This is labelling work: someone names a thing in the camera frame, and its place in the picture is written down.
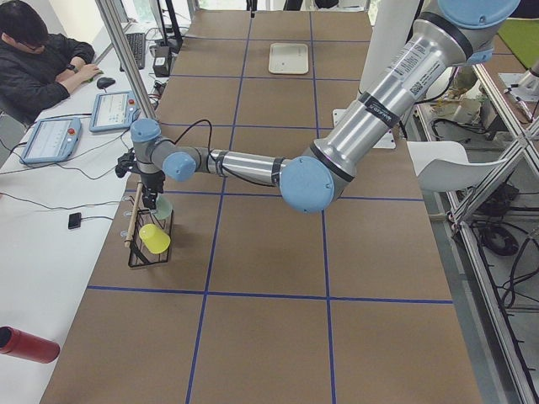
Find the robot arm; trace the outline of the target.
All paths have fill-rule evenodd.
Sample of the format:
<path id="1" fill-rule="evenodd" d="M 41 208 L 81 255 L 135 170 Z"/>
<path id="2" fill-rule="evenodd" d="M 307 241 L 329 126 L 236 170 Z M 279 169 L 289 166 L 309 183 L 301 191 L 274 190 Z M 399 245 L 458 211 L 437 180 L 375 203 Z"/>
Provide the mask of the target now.
<path id="1" fill-rule="evenodd" d="M 131 125 L 132 170 L 141 177 L 144 204 L 152 209 L 165 178 L 178 182 L 195 173 L 235 177 L 276 187 L 295 210 L 325 210 L 356 176 L 366 153 L 450 66 L 487 61 L 492 40 L 518 8 L 516 1 L 428 1 L 414 20 L 412 36 L 368 89 L 341 115 L 328 136 L 299 157 L 267 157 L 209 147 L 177 146 L 156 120 Z"/>

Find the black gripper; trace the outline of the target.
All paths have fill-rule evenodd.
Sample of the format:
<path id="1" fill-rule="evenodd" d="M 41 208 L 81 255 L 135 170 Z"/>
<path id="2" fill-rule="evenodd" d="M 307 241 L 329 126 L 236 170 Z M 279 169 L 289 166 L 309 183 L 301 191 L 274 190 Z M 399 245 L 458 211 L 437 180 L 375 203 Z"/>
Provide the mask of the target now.
<path id="1" fill-rule="evenodd" d="M 148 209 L 155 210 L 158 194 L 163 193 L 164 172 L 158 170 L 155 173 L 140 173 L 140 177 L 145 193 L 142 196 L 143 205 Z"/>

